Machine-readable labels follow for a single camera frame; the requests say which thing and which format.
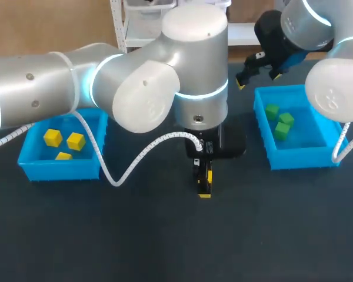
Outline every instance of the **white shelf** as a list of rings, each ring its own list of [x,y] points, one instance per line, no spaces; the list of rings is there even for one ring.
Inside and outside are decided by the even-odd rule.
[[[259,45],[259,40],[254,31],[254,23],[229,23],[228,45]]]
[[[259,41],[254,32],[254,23],[229,23],[228,28],[228,45],[259,45]],[[136,30],[133,28],[128,19],[124,23],[125,42],[127,47],[143,47],[150,43],[154,38],[140,39],[136,36]]]

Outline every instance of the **yellow cube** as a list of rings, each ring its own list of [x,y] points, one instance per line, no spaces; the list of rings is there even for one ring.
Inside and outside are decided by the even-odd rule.
[[[72,155],[67,154],[67,153],[63,153],[60,152],[58,153],[58,155],[56,156],[55,160],[71,160],[72,159]]]
[[[82,134],[72,132],[69,138],[66,140],[68,147],[72,150],[81,151],[86,141]]]
[[[60,143],[63,141],[60,131],[55,129],[48,129],[43,139],[45,139],[47,146],[51,147],[59,147]]]

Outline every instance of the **white cable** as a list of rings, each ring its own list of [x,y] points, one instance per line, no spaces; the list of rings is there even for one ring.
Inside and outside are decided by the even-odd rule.
[[[194,136],[194,135],[192,135],[190,133],[186,133],[186,132],[172,132],[172,133],[165,134],[165,135],[155,139],[143,151],[141,151],[141,153],[136,157],[136,159],[134,159],[134,161],[131,163],[131,165],[127,168],[127,170],[122,175],[122,177],[116,182],[111,177],[111,175],[110,175],[110,173],[109,173],[109,171],[108,171],[108,169],[106,167],[105,161],[103,160],[102,154],[99,151],[99,147],[98,147],[98,145],[97,145],[97,143],[95,141],[94,135],[93,135],[92,131],[90,130],[89,125],[87,124],[85,119],[78,112],[74,112],[73,114],[81,122],[82,126],[84,127],[84,129],[88,133],[88,137],[89,137],[90,141],[92,142],[94,151],[95,151],[95,153],[96,153],[96,155],[98,157],[99,163],[102,166],[102,170],[104,171],[105,176],[106,176],[107,180],[110,182],[110,184],[115,186],[115,187],[119,187],[121,184],[123,184],[123,182],[127,179],[127,177],[135,169],[137,164],[145,157],[145,155],[147,153],[149,153],[149,151],[152,150],[155,146],[157,146],[158,144],[162,143],[163,141],[166,141],[166,140],[171,139],[171,138],[176,138],[176,137],[187,138],[187,139],[191,140],[194,143],[197,151],[199,151],[199,152],[202,151],[202,145],[201,145],[199,139],[196,136]]]
[[[0,139],[0,146],[4,145],[5,143],[8,143],[12,139],[16,138],[17,136],[23,134],[24,132],[28,131],[30,127],[32,127],[34,124],[30,123],[28,125],[21,126],[19,129],[13,131],[11,134],[6,135],[2,139]]]
[[[351,125],[350,122],[346,123],[344,127],[342,128],[342,132],[340,134],[339,140],[337,141],[337,144],[334,148],[334,151],[332,152],[332,162],[334,163],[339,163],[343,160],[343,158],[346,157],[346,155],[353,149],[353,140],[350,141],[350,143],[345,147],[345,149],[340,153],[339,156],[337,156],[340,147],[345,139],[345,135],[347,135],[349,126]]]

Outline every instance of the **toy block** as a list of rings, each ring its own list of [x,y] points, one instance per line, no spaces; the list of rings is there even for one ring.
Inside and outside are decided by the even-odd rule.
[[[83,146],[86,144],[86,141],[82,134],[72,132],[66,140],[66,143],[71,150],[81,151]]]
[[[265,108],[265,115],[267,116],[267,119],[276,120],[279,109],[280,107],[275,104],[268,104]]]
[[[71,160],[72,159],[72,155],[67,154],[67,153],[63,153],[60,152],[58,153],[58,155],[56,156],[55,160]]]
[[[44,134],[43,139],[47,146],[51,147],[59,147],[60,143],[63,141],[60,131],[55,129],[48,129]]]
[[[285,140],[288,137],[290,125],[286,125],[282,122],[277,123],[275,129],[275,138],[278,140]]]
[[[278,116],[278,122],[282,122],[292,127],[294,124],[294,117],[290,113],[282,113]]]

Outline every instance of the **green cube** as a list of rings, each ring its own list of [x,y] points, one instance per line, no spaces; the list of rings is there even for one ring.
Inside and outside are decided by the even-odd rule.
[[[294,124],[294,117],[290,113],[282,113],[278,116],[278,122],[282,122],[291,127]]]
[[[282,122],[277,123],[275,129],[275,138],[278,140],[285,140],[288,137],[288,133],[290,130],[290,125],[286,125]]]
[[[267,116],[268,120],[276,120],[278,110],[280,109],[279,106],[274,104],[268,104],[265,108],[265,115]]]

